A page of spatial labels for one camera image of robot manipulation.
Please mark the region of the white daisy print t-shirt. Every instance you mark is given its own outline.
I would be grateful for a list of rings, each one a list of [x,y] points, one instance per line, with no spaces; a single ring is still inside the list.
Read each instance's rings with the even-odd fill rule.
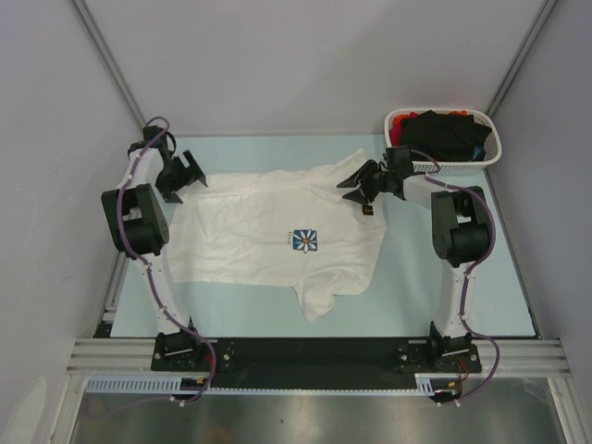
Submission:
[[[215,174],[192,185],[169,225],[167,259],[177,282],[291,287],[314,321],[338,296],[370,285],[387,224],[343,199],[338,183],[367,160],[357,151],[304,171]]]

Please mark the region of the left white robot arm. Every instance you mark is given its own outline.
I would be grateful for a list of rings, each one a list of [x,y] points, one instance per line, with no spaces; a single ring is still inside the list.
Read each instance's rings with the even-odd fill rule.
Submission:
[[[124,179],[101,195],[110,235],[116,249],[137,266],[149,292],[158,327],[155,364],[174,360],[192,370],[203,362],[206,345],[173,281],[167,260],[170,231],[161,203],[181,204],[179,192],[196,182],[206,186],[206,175],[190,152],[177,154],[175,136],[162,117],[144,126],[128,159]]]

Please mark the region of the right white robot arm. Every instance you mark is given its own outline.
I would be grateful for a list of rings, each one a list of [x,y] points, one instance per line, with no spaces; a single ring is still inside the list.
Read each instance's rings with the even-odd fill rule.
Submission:
[[[477,268],[496,242],[495,221],[479,187],[461,187],[414,169],[414,150],[389,147],[385,161],[367,160],[338,184],[345,200],[369,206],[390,193],[430,211],[432,245],[442,263],[441,293],[425,345],[428,363],[448,371],[471,352],[479,335],[469,326],[468,308]]]

